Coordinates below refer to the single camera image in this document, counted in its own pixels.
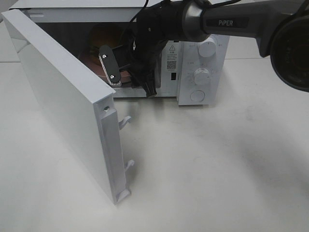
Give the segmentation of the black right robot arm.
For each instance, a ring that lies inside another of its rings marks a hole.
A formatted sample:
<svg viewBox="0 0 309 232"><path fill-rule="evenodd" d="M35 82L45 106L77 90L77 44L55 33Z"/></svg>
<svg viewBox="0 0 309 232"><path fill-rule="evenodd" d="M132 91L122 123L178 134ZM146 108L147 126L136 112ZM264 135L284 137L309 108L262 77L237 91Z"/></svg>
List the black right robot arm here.
<svg viewBox="0 0 309 232"><path fill-rule="evenodd" d="M137 31L126 45L125 69L147 97L156 94L156 60L168 41L202 42L210 35L254 38L288 86L309 89L309 3L306 0L163 0L136 14Z"/></svg>

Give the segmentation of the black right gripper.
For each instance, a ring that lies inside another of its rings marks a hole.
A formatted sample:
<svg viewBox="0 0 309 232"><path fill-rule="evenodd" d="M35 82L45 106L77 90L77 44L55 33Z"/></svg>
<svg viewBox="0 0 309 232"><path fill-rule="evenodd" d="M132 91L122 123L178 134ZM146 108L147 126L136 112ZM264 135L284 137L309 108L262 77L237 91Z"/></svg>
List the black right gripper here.
<svg viewBox="0 0 309 232"><path fill-rule="evenodd" d="M126 25L118 46L118 67L131 75L131 87L141 87L146 97L157 94L155 68L168 40L161 21L138 21Z"/></svg>

